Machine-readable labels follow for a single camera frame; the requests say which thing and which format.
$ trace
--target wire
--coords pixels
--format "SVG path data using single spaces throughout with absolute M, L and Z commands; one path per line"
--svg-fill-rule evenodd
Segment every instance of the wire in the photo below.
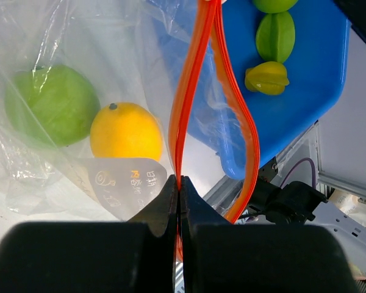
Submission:
M 310 167 L 312 168 L 312 187 L 316 188 L 317 182 L 316 182 L 316 166 L 314 161 L 309 157 L 304 157 L 303 159 L 299 160 L 297 164 L 293 166 L 293 168 L 290 169 L 288 174 L 286 175 L 285 179 L 283 179 L 280 188 L 285 187 L 286 181 L 289 179 L 290 175 L 294 172 L 294 170 L 303 162 L 308 161 L 310 163 Z
M 250 214 L 241 215 L 239 217 L 239 220 L 250 218 L 250 217 L 257 217 L 258 215 L 264 215 L 264 213 L 263 212 L 252 212 Z

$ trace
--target toy fruit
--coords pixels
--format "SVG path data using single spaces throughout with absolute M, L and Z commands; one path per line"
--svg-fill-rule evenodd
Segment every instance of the toy fruit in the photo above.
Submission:
M 245 86 L 252 92 L 280 95 L 290 82 L 286 67 L 277 62 L 266 62 L 245 72 Z
M 293 51 L 295 26 L 288 11 L 267 14 L 256 32 L 256 48 L 265 61 L 284 63 Z
M 298 0 L 253 0 L 253 4 L 264 13 L 279 13 L 292 8 Z
M 95 157 L 147 157 L 160 160 L 163 138 L 157 120 L 133 103 L 113 103 L 101 109 L 91 126 Z
M 16 74 L 4 103 L 13 128 L 44 146 L 67 146 L 87 137 L 100 110 L 91 83 L 64 65 Z

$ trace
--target blue tray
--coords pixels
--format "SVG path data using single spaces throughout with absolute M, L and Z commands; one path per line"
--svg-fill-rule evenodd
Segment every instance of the blue tray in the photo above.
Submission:
M 183 29 L 186 35 L 192 33 L 196 1 L 186 0 L 183 5 L 174 7 L 172 12 L 168 1 L 150 1 L 163 11 L 163 19 L 168 20 L 167 23 L 173 20 L 178 25 L 169 27 L 167 33 L 164 23 L 154 20 L 154 27 L 160 36 L 157 45 L 161 48 L 174 89 L 188 43 L 181 40 L 182 34 L 177 37 L 173 32 Z M 285 62 L 290 85 L 282 95 L 266 96 L 251 93 L 244 85 L 245 70 L 263 62 L 256 51 L 255 34 L 264 14 L 252 5 L 251 0 L 228 0 L 223 5 L 224 29 L 232 67 L 259 133 L 260 166 L 333 106 L 345 82 L 350 31 L 347 19 L 331 0 L 299 0 L 290 13 L 296 27 L 295 47 Z M 218 153 L 225 174 L 243 179 L 245 142 L 235 123 L 235 116 L 230 109 L 218 108 L 217 103 L 209 106 L 208 96 L 217 95 L 217 85 L 209 82 L 214 71 L 209 48 L 196 89 L 188 133 Z

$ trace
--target orange zipper seal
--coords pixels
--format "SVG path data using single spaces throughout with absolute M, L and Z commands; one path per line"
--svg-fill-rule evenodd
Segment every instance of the orange zipper seal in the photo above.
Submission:
M 225 218 L 234 223 L 244 211 L 252 196 L 259 171 L 260 149 L 256 125 L 240 92 L 229 60 L 224 36 L 221 0 L 198 0 L 198 12 L 187 58 L 179 79 L 170 118 L 168 145 L 173 161 L 178 188 L 181 188 L 181 170 L 184 141 L 195 90 L 211 36 L 217 78 L 229 107 L 240 122 L 246 143 L 245 180 L 242 191 Z M 182 259 L 182 243 L 178 239 L 177 257 Z

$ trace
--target plastic bag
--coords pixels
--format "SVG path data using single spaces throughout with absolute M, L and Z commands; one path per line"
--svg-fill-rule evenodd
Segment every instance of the plastic bag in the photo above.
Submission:
M 201 45 L 201 53 L 206 56 L 203 67 L 196 69 L 199 79 L 192 80 L 198 86 L 190 112 L 190 97 L 174 99 L 174 96 L 179 97 L 185 91 L 182 83 L 178 87 L 179 77 L 180 81 L 187 77 L 188 69 L 184 70 L 183 64 L 192 57 L 188 56 L 190 42 L 197 39 L 192 34 L 201 33 L 200 27 L 194 30 L 196 13 L 200 20 L 208 9 L 213 16 L 207 15 L 206 20 L 212 22 L 211 18 L 218 15 L 214 22 L 218 29 L 207 24 L 207 34 L 212 31 L 213 35 L 213 49 L 207 43 Z M 245 144 L 236 143 L 248 150 L 249 175 L 243 196 L 227 214 L 230 221 L 235 221 L 240 206 L 244 208 L 253 189 L 259 147 L 254 123 L 241 95 L 240 99 L 236 98 L 239 89 L 233 83 L 230 67 L 225 64 L 226 48 L 220 45 L 223 36 L 220 9 L 217 0 L 0 1 L 0 161 L 9 175 L 7 197 L 16 198 L 7 201 L 9 206 L 28 214 L 40 212 L 35 207 L 41 205 L 45 207 L 43 212 L 57 211 L 46 200 L 43 190 L 64 175 L 118 219 L 127 220 L 159 193 L 167 175 L 173 172 L 180 175 L 182 167 L 182 174 L 191 176 L 185 172 L 186 162 L 198 164 L 198 169 L 206 172 L 207 166 L 193 162 L 192 157 L 181 160 L 185 137 L 176 134 L 179 129 L 180 135 L 185 133 L 187 120 L 190 121 L 188 133 L 210 147 L 230 139 L 224 126 L 232 122 L 237 128 L 241 124 L 245 130 Z M 214 52 L 223 55 L 219 54 L 217 60 Z M 196 53 L 196 49 L 191 50 L 191 54 Z M 54 88 L 54 83 L 51 84 L 56 76 L 57 80 L 63 78 L 60 84 L 66 85 L 65 93 L 71 93 L 65 101 L 72 106 L 55 108 L 53 103 L 46 106 L 38 99 L 30 105 L 28 96 L 22 92 L 27 82 L 17 80 L 22 73 L 31 74 L 32 89 L 37 93 Z M 74 79 L 81 79 L 81 86 L 74 85 Z M 8 92 L 15 97 L 10 103 Z M 78 106 L 75 97 L 79 92 L 82 98 L 87 96 L 82 106 Z M 195 86 L 190 93 L 194 95 Z M 84 120 L 90 116 L 88 120 L 92 120 L 99 110 L 98 105 L 92 104 L 93 95 L 102 108 L 130 102 L 149 110 L 164 134 L 160 161 L 143 157 L 95 158 L 88 136 L 63 145 L 65 140 L 52 135 L 48 122 L 34 112 L 42 105 L 43 109 L 54 109 L 58 116 L 85 117 Z M 188 106 L 180 111 L 177 105 L 185 101 Z M 72 120 L 61 123 L 62 132 L 76 123 Z

